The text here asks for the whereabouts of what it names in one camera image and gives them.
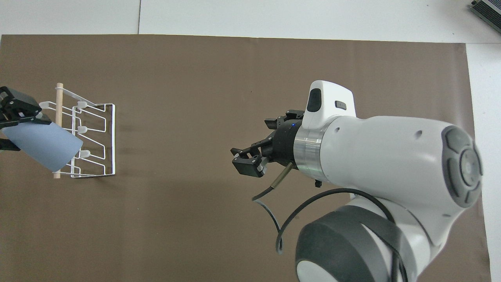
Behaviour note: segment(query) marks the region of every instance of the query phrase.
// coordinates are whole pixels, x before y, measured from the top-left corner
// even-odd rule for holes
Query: brown mat
[[[251,196],[281,171],[241,176],[231,147],[304,109],[312,81],[351,89],[360,118],[427,117],[473,134],[464,44],[195,36],[2,36],[0,84],[37,101],[65,87],[117,106],[117,175],[54,180],[0,154],[2,281],[295,281],[301,228],[348,201],[308,207],[275,253]],[[321,189],[333,186],[324,185]],[[293,171],[264,201],[282,222],[320,190]],[[419,281],[490,281],[481,202]]]

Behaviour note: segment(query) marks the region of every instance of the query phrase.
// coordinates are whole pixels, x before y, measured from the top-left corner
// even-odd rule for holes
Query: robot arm
[[[466,132],[450,123],[396,116],[359,119],[348,89],[315,81],[304,116],[277,125],[267,144],[272,149],[255,150],[252,158],[266,155],[270,161],[292,163],[317,184],[368,193],[395,219],[389,222],[381,209],[356,196],[305,226],[296,249],[302,282],[352,281],[357,275],[360,281],[388,281],[392,254],[404,265],[400,272],[414,281],[443,248],[454,221],[479,197],[477,149]],[[236,167],[242,158],[238,152],[232,151]]]
[[[42,113],[35,99],[6,86],[0,87],[0,129],[31,121],[38,124],[51,124]],[[0,139],[0,150],[20,151],[12,141]]]

